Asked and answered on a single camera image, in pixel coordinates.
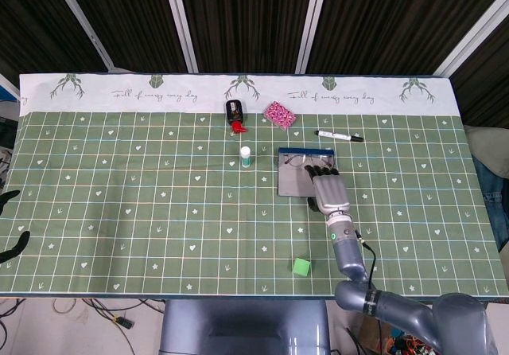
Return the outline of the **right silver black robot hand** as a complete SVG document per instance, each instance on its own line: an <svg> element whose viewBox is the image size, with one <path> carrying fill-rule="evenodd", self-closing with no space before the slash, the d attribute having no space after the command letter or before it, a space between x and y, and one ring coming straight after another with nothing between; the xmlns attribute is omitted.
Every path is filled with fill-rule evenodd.
<svg viewBox="0 0 509 355"><path fill-rule="evenodd" d="M332 213L347 213L350 209L344 179L337 168L306 165L314 187L314 196L308 197L309 208L328 217Z"/></svg>

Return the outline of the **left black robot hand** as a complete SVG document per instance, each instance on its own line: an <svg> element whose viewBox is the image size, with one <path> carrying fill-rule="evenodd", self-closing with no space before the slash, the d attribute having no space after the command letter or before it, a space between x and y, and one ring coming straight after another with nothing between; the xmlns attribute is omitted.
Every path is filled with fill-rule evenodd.
<svg viewBox="0 0 509 355"><path fill-rule="evenodd" d="M1 194L1 213L3 213L4 207L6 204L20 193L19 190L12 190ZM30 231L23 232L19 238L17 243L9 250L6 250L1 253L1 261L0 264L4 264L15 257L19 256L26 248L30 238Z"/></svg>

